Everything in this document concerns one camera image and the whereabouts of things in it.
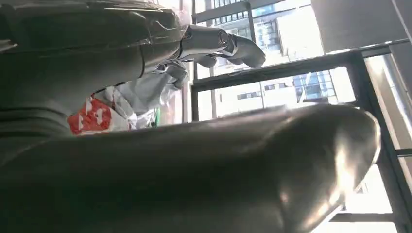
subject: plastic bag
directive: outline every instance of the plastic bag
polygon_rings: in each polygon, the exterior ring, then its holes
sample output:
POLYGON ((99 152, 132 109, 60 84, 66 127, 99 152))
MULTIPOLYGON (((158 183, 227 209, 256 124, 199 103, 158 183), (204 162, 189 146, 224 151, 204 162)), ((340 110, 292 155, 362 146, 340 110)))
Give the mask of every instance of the plastic bag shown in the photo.
POLYGON ((181 90, 187 71, 180 62, 159 67, 139 79, 111 86, 86 99, 68 118, 75 135, 145 128, 155 120, 157 107, 181 90))

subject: black metal frame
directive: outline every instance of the black metal frame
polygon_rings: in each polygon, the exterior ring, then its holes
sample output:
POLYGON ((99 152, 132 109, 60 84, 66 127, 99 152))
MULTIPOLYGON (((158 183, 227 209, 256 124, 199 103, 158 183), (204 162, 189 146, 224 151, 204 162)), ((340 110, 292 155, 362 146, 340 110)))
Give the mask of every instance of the black metal frame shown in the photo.
POLYGON ((196 121, 199 119, 198 93, 201 91, 255 83, 265 80, 273 80, 309 72, 330 70, 337 67, 346 67, 356 97, 356 101, 352 104, 371 112, 378 119, 381 125, 382 150, 378 161, 378 167, 381 172, 393 213, 339 213, 331 221, 394 222, 399 233, 411 232, 412 196, 398 161, 397 152, 400 151, 396 151, 393 146, 389 135, 389 130, 386 127, 386 123, 364 61, 365 57, 370 57, 372 54, 387 54, 389 53, 389 50, 385 46, 380 46, 374 49, 376 51, 371 49, 351 51, 194 80, 191 92, 192 120, 196 121))

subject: window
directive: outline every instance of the window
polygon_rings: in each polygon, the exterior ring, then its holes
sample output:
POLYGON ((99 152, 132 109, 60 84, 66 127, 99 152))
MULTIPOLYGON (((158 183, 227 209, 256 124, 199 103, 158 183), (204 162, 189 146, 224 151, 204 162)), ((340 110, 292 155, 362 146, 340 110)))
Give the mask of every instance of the window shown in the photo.
MULTIPOLYGON (((206 110, 202 110, 202 112, 211 111, 211 108, 214 108, 217 113, 216 117, 284 104, 303 102, 336 104, 355 100, 345 67, 216 89, 215 94, 221 95, 222 101, 211 107, 208 103, 205 107, 206 110), (319 82, 318 76, 324 74, 330 74, 331 80, 319 82)), ((203 105, 199 100, 200 119, 202 118, 200 117, 200 109, 202 108, 203 105)), ((211 113, 205 113, 205 116, 203 119, 211 119, 211 113)))
POLYGON ((195 0, 196 2, 196 13, 211 10, 214 8, 227 6, 236 2, 245 0, 195 0))
MULTIPOLYGON (((215 5, 226 4, 224 0, 216 1, 215 5)), ((252 16, 256 44, 266 54, 266 62, 263 66, 324 54, 316 18, 307 0, 287 0, 256 8, 252 10, 252 16)), ((247 11, 221 16, 202 22, 200 25, 219 27, 228 33, 252 39, 247 11)), ((235 65, 230 62, 219 62, 219 64, 212 68, 214 76, 249 69, 244 64, 235 65)))
POLYGON ((391 222, 328 222, 321 224, 312 233, 397 233, 391 222))

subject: building window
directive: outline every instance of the building window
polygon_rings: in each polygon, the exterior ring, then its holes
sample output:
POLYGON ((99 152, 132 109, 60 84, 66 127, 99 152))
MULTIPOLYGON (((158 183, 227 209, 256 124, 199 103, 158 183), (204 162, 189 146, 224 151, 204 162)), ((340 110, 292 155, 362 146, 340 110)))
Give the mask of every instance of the building window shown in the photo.
POLYGON ((250 98, 261 97, 261 96, 262 96, 262 93, 260 91, 244 93, 244 94, 238 95, 238 100, 250 99, 250 98))

